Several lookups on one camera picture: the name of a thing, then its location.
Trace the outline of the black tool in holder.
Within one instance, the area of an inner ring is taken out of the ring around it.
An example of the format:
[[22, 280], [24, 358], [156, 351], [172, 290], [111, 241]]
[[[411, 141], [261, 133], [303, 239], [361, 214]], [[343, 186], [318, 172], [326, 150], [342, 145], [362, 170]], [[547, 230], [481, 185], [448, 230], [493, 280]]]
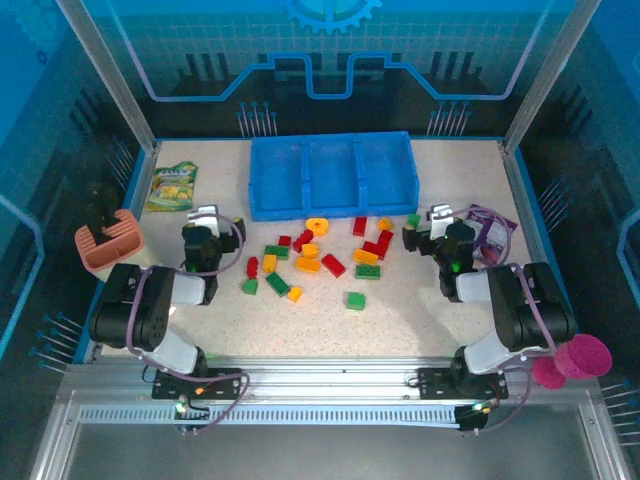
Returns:
[[91, 182], [86, 189], [85, 220], [86, 225], [97, 245], [111, 239], [104, 232], [120, 220], [115, 216], [118, 198], [114, 187], [98, 182]]

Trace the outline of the purple foil bag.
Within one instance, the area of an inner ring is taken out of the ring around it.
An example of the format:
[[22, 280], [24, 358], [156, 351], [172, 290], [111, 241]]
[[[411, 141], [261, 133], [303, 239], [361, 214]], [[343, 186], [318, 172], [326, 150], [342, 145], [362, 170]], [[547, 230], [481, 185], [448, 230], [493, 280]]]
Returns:
[[518, 224], [506, 217], [502, 223], [476, 204], [470, 205], [464, 223], [475, 232], [473, 257], [486, 266], [497, 266], [507, 245], [507, 233], [513, 234]]

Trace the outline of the green yellow snack bag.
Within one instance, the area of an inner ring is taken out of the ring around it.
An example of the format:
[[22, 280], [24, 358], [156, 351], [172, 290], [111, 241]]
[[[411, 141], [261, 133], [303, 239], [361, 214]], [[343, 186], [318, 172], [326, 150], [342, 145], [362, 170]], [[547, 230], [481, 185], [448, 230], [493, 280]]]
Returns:
[[197, 172], [198, 167], [190, 161], [156, 168], [145, 209], [150, 212], [191, 210]]

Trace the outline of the aluminium frame post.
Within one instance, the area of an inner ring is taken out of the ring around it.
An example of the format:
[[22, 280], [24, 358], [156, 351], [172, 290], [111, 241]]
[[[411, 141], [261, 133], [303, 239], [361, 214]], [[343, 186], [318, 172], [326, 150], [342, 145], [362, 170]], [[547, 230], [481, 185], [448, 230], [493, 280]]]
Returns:
[[515, 153], [602, 0], [575, 0], [553, 45], [522, 101], [504, 139], [504, 154]]
[[156, 138], [132, 91], [81, 0], [55, 0], [100, 76], [134, 137], [146, 154], [156, 150]]

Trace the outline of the pink cup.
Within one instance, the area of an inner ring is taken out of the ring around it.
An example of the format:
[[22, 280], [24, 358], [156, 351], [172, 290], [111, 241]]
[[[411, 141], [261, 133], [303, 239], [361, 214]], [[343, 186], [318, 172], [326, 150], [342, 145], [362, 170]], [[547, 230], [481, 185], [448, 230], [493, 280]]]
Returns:
[[589, 334], [577, 334], [560, 345], [552, 356], [537, 358], [534, 380], [544, 388], [558, 390], [568, 380], [588, 380], [607, 374], [613, 366], [608, 347]]

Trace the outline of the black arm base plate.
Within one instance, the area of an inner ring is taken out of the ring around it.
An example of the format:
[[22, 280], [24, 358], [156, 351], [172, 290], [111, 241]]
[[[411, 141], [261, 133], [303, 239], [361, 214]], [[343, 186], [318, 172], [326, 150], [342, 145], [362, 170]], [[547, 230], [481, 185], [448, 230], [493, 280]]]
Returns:
[[421, 400], [499, 400], [509, 398], [506, 379], [497, 373], [475, 375], [451, 368], [420, 368], [417, 388]]
[[235, 400], [242, 385], [241, 373], [239, 368], [210, 368], [209, 376], [232, 375], [231, 379], [215, 382], [210, 386], [210, 381], [191, 382], [157, 371], [152, 383], [151, 398], [178, 400], [180, 396], [186, 396], [190, 400]]

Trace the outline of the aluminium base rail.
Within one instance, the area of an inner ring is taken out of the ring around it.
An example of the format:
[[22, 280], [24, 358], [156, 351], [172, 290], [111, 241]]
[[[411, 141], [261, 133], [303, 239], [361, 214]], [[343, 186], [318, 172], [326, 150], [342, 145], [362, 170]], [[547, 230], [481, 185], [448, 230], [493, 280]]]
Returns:
[[[407, 380], [423, 367], [444, 368], [446, 357], [216, 357], [215, 368], [240, 368], [250, 376], [249, 404], [413, 405], [420, 401]], [[151, 386], [133, 356], [99, 357], [70, 365], [57, 404], [146, 404]]]

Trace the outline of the terracotta cream slotted holder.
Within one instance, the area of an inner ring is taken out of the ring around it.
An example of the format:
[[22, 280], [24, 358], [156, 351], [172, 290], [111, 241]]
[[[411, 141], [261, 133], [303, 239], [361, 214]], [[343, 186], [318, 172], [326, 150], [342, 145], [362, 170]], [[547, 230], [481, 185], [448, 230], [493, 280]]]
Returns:
[[85, 269], [99, 280], [106, 282], [116, 264], [127, 263], [149, 267], [156, 260], [145, 244], [143, 232], [130, 210], [115, 211], [118, 222], [103, 233], [106, 242], [97, 244], [87, 225], [75, 233], [75, 244]]

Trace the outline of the blue three-compartment plastic bin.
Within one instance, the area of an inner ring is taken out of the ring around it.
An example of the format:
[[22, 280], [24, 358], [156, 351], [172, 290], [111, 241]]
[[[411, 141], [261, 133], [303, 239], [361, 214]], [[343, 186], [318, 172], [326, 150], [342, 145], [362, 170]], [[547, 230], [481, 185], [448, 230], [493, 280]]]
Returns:
[[255, 222], [409, 214], [419, 194], [405, 131], [252, 141], [248, 199]]

